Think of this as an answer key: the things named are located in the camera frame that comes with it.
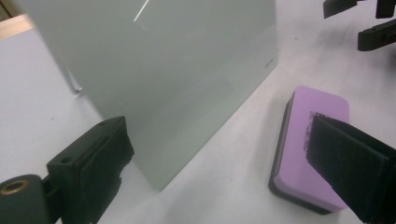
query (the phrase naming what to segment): purple eraser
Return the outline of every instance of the purple eraser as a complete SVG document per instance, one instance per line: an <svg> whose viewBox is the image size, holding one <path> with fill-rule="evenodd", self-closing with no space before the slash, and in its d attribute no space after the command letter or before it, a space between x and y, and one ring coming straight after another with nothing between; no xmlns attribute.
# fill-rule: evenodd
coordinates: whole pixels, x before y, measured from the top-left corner
<svg viewBox="0 0 396 224"><path fill-rule="evenodd" d="M282 198L328 214L347 205L306 159L310 128L317 113L349 122L349 106L345 99L298 87L285 111L269 187Z"/></svg>

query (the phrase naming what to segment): white surface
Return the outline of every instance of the white surface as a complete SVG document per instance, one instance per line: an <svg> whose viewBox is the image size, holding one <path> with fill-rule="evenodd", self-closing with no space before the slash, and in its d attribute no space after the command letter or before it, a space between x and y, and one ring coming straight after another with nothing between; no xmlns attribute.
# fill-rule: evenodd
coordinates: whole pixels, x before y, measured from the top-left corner
<svg viewBox="0 0 396 224"><path fill-rule="evenodd" d="M358 32L382 22L374 19L375 1L326 21L322 1L277 3L276 70L163 191L128 165L100 223L361 223L349 209L320 216L279 199L267 182L297 85L346 98L352 125L396 147L396 48L356 50ZM24 41L37 43L34 32L0 42L1 180L43 176L57 151L100 120L85 97L69 93L42 47ZM20 47L19 57L11 45Z"/></svg>
<svg viewBox="0 0 396 224"><path fill-rule="evenodd" d="M275 0L19 2L103 118L126 117L156 189L276 66Z"/></svg>

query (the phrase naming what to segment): white line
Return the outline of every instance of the white line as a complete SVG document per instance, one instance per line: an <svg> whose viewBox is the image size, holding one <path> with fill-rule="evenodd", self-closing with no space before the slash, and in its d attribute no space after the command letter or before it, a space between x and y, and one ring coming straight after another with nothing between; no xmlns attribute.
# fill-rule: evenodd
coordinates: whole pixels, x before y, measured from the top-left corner
<svg viewBox="0 0 396 224"><path fill-rule="evenodd" d="M149 0L146 0L145 4L140 8L139 13L137 13L136 17L134 18L134 21L137 21L137 18L139 18L140 13L142 13L143 9L145 9L146 5L148 4Z"/></svg>

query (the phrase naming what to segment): translucent board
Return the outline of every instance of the translucent board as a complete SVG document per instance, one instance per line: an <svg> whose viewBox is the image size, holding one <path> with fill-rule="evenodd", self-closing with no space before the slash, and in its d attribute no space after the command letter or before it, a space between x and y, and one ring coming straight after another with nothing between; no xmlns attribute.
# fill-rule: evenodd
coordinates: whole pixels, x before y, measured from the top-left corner
<svg viewBox="0 0 396 224"><path fill-rule="evenodd" d="M276 66L275 0L20 0L164 188Z"/></svg>

